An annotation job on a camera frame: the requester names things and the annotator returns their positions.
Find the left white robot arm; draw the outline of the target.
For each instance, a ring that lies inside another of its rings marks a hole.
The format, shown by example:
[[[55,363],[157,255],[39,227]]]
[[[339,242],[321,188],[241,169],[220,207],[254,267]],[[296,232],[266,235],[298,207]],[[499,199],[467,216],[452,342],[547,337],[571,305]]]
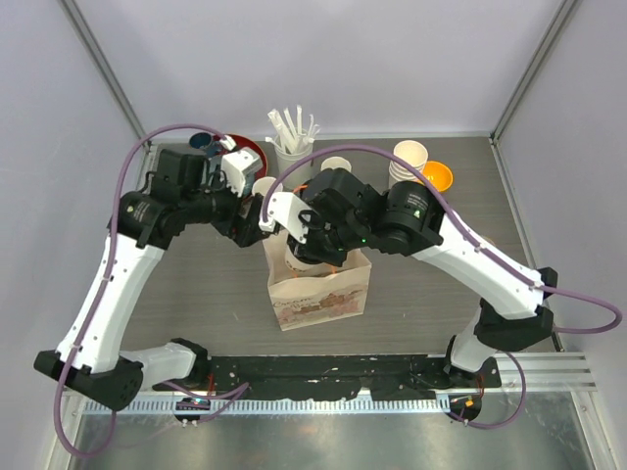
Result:
[[[58,347],[36,356],[34,369],[113,411],[168,380],[201,389],[210,369],[202,346],[177,338],[124,352],[121,340],[145,283],[187,226],[210,224],[242,248],[262,240],[262,198],[251,189],[263,168],[262,157],[247,147],[213,158],[161,151],[144,186],[120,197],[102,263],[71,330]]]

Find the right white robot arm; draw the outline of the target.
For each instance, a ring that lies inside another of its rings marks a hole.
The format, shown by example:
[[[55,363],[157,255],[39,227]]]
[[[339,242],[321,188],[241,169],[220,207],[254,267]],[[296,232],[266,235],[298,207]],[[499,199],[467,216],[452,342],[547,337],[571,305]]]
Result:
[[[403,181],[378,193],[336,168],[321,172],[294,196],[307,229],[288,239],[298,261],[338,266],[350,251],[368,247],[430,264],[479,295],[477,312],[450,340],[442,363],[451,385],[467,385],[495,352],[520,352],[552,334],[554,315],[541,288],[555,285],[555,271],[529,269],[469,228],[455,226],[425,186]]]

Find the printed paper takeout bag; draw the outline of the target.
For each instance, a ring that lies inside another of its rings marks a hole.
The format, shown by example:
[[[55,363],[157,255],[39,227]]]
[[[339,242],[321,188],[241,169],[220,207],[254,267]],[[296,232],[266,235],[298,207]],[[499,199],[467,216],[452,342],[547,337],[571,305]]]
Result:
[[[327,264],[318,276],[297,276],[285,264],[291,235],[280,225],[263,241],[268,266],[267,291],[281,330],[287,331],[364,312],[371,262],[361,249],[343,264]]]

